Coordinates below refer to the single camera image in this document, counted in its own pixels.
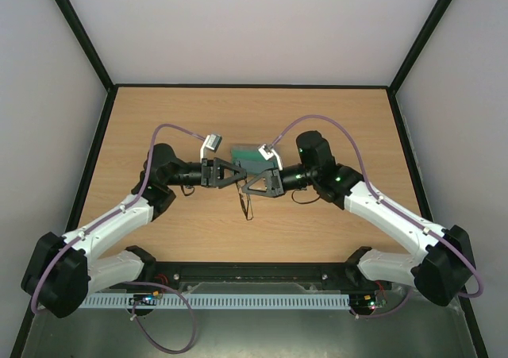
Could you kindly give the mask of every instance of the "gray floor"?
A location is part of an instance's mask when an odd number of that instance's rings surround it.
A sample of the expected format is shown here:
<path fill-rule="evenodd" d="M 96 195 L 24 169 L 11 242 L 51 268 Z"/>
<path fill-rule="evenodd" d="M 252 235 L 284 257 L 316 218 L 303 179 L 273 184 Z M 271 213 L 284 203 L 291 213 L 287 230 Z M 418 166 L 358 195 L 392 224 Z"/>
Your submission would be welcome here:
<path fill-rule="evenodd" d="M 462 313 L 420 298 L 392 316 L 368 321 L 339 310 L 198 310 L 197 315 L 198 341 L 186 358 L 475 356 Z M 185 310 L 156 310 L 143 322 L 169 348 L 182 348 L 190 336 Z M 162 356 L 125 310 L 78 310 L 65 319 L 37 316 L 23 355 Z"/>

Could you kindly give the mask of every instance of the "wooden table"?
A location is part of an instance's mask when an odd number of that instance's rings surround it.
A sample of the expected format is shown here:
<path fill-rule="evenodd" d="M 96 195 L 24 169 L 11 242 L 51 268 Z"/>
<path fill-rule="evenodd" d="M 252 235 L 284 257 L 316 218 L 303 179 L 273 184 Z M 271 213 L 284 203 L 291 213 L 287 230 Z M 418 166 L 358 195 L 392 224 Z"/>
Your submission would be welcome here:
<path fill-rule="evenodd" d="M 324 114 L 339 121 L 360 147 L 371 181 L 386 195 L 419 214 L 406 161 L 384 90 L 275 88 L 139 88 L 119 89 L 81 225 L 116 206 L 138 182 L 152 132 L 170 122 L 224 139 L 217 154 L 230 160 L 232 144 L 262 144 L 295 118 Z M 337 162 L 359 169 L 348 140 L 327 122 L 304 121 L 279 143 L 286 165 L 296 164 L 294 139 L 316 129 Z M 173 129 L 158 142 L 170 144 L 185 161 L 199 161 L 201 142 Z M 344 261 L 362 245 L 385 252 L 402 248 L 376 227 L 324 201 L 302 206 L 290 195 L 252 197 L 254 219 L 246 221 L 235 186 L 196 187 L 178 198 L 150 225 L 138 229 L 110 250 L 137 244 L 159 261 L 333 262 Z M 315 192 L 296 193 L 299 200 Z"/>

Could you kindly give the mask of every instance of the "white backdrop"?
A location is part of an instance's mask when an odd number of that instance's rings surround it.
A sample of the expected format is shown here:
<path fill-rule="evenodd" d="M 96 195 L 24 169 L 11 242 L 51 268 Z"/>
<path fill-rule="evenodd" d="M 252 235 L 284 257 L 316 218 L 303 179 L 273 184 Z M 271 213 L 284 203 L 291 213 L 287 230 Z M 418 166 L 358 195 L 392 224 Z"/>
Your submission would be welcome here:
<path fill-rule="evenodd" d="M 486 288 L 471 302 L 493 357 L 508 334 L 506 13 L 507 0 L 454 0 L 398 95 L 434 217 L 471 237 Z"/>
<path fill-rule="evenodd" d="M 115 83 L 389 84 L 436 0 L 71 0 Z"/>
<path fill-rule="evenodd" d="M 39 237 L 63 233 L 106 92 L 53 0 L 0 0 L 0 356 Z"/>

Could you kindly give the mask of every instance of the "white slotted strip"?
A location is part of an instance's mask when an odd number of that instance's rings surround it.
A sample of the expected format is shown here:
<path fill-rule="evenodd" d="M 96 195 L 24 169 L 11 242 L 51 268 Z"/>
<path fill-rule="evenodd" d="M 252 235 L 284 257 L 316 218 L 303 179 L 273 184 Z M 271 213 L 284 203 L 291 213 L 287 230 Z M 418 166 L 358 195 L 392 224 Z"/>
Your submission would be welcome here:
<path fill-rule="evenodd" d="M 193 309 L 231 310 L 348 310 L 346 294 L 185 294 Z M 82 309 L 124 309 L 133 304 L 134 294 L 96 293 L 89 296 Z M 173 294 L 160 300 L 149 300 L 139 307 L 145 309 L 186 309 L 183 301 Z"/>

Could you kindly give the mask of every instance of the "white wall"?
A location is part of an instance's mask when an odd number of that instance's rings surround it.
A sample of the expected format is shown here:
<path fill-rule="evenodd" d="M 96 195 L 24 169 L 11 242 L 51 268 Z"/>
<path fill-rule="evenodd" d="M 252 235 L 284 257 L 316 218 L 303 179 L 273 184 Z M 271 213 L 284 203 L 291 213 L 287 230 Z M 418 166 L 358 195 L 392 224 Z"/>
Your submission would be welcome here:
<path fill-rule="evenodd" d="M 507 14 L 508 0 L 455 0 L 398 95 L 435 218 L 471 236 L 491 356 L 508 333 Z"/>
<path fill-rule="evenodd" d="M 389 84 L 436 0 L 71 0 L 115 83 Z"/>
<path fill-rule="evenodd" d="M 0 0 L 0 356 L 37 239 L 64 231 L 105 96 L 53 0 Z"/>

